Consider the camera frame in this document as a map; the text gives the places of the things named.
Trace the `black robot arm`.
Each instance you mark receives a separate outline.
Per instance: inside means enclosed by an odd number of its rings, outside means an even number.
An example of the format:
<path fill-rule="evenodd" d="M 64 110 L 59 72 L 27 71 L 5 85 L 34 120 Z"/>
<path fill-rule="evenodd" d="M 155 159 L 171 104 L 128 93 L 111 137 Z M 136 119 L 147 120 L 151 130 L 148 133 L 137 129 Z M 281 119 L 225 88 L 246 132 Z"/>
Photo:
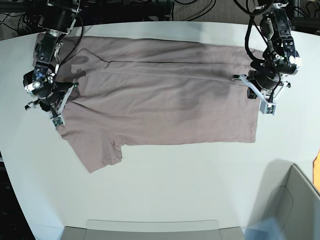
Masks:
<path fill-rule="evenodd" d="M 46 112 L 58 113 L 67 91 L 72 89 L 72 83 L 56 82 L 60 66 L 60 48 L 64 45 L 62 38 L 69 34 L 76 23 L 76 17 L 81 11 L 79 0 L 48 0 L 38 26 L 45 34 L 36 46 L 36 62 L 34 70 L 23 76 L 25 91 L 37 100 L 29 102 L 24 108 L 31 109 L 37 105 Z"/>
<path fill-rule="evenodd" d="M 269 103 L 274 100 L 276 88 L 284 85 L 284 77 L 295 75 L 301 65 L 291 34 L 291 22 L 285 10 L 287 5 L 287 0 L 259 0 L 255 10 L 248 12 L 250 19 L 245 35 L 245 50 L 252 60 L 250 65 L 254 71 L 249 72 L 247 79 L 260 92 L 264 92 Z M 255 57 L 249 48 L 254 18 L 258 15 L 262 16 L 259 32 L 266 43 L 262 59 Z"/>

